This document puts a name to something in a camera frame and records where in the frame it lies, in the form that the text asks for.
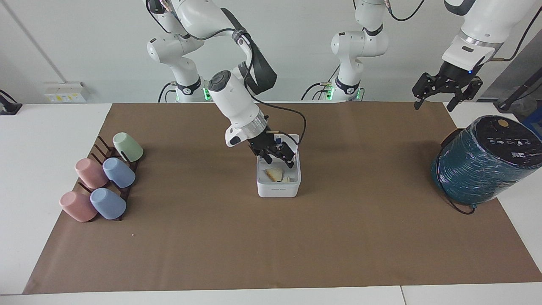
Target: cup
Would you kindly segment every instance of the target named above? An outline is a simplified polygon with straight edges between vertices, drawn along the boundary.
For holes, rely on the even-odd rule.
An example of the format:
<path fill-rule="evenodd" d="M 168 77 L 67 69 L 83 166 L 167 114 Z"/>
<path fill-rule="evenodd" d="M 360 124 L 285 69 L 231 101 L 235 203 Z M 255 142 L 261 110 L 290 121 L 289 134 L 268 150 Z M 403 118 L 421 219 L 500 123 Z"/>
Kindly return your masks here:
<path fill-rule="evenodd" d="M 105 219 L 117 219 L 126 211 L 126 201 L 112 190 L 99 188 L 92 192 L 91 203 Z"/>
<path fill-rule="evenodd" d="M 119 132 L 113 137 L 113 145 L 115 145 L 115 148 L 126 162 L 135 162 L 143 156 L 143 148 L 125 132 Z"/>
<path fill-rule="evenodd" d="M 102 166 L 89 158 L 79 160 L 75 164 L 75 171 L 89 188 L 100 188 L 109 182 Z"/>
<path fill-rule="evenodd" d="M 109 158 L 104 162 L 104 172 L 109 180 L 115 182 L 120 188 L 129 187 L 134 183 L 136 174 L 123 161 Z"/>
<path fill-rule="evenodd" d="M 59 204 L 64 212 L 81 223 L 93 219 L 98 214 L 88 195 L 74 191 L 60 197 Z"/>

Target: blue cup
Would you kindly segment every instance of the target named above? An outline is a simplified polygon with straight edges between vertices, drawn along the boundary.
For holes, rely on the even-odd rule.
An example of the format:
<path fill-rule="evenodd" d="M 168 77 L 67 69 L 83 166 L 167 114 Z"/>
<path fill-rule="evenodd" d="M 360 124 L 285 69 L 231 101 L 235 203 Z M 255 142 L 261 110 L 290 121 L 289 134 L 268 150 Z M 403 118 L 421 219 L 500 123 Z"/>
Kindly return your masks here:
<path fill-rule="evenodd" d="M 112 190 L 99 188 L 92 192 L 91 203 L 105 219 L 117 219 L 126 211 L 126 201 Z"/>
<path fill-rule="evenodd" d="M 109 158 L 104 162 L 104 172 L 109 180 L 120 188 L 129 187 L 136 180 L 136 174 L 123 161 Z"/>

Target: pink cup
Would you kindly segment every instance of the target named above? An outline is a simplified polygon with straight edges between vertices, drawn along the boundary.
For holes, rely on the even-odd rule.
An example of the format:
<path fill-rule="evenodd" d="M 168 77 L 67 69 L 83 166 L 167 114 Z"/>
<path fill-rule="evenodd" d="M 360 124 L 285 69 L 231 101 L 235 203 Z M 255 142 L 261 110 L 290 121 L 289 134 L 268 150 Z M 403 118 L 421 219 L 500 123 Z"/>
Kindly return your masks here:
<path fill-rule="evenodd" d="M 102 166 L 89 158 L 79 160 L 75 165 L 75 171 L 89 188 L 97 189 L 109 182 Z"/>
<path fill-rule="evenodd" d="M 60 198 L 60 206 L 73 219 L 84 223 L 93 219 L 98 212 L 91 203 L 89 195 L 68 192 Z"/>

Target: plastic-wrapped cylinder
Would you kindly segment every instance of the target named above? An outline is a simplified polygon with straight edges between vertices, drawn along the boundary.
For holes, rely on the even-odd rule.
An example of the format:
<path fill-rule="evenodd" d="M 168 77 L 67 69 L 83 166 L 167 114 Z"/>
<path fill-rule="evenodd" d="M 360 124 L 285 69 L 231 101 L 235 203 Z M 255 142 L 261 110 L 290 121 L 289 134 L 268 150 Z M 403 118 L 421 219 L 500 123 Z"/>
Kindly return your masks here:
<path fill-rule="evenodd" d="M 542 142 L 527 127 L 484 116 L 447 144 L 433 161 L 433 180 L 463 205 L 476 205 L 542 167 Z"/>

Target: green cup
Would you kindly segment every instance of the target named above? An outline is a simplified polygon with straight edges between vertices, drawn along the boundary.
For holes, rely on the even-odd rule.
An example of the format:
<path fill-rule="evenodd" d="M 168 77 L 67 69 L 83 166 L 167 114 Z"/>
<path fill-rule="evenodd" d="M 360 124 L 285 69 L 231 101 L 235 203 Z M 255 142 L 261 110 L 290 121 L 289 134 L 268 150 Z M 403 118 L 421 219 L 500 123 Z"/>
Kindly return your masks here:
<path fill-rule="evenodd" d="M 115 145 L 115 148 L 124 161 L 135 162 L 143 156 L 143 148 L 141 145 L 125 132 L 119 132 L 113 137 L 113 145 Z"/>

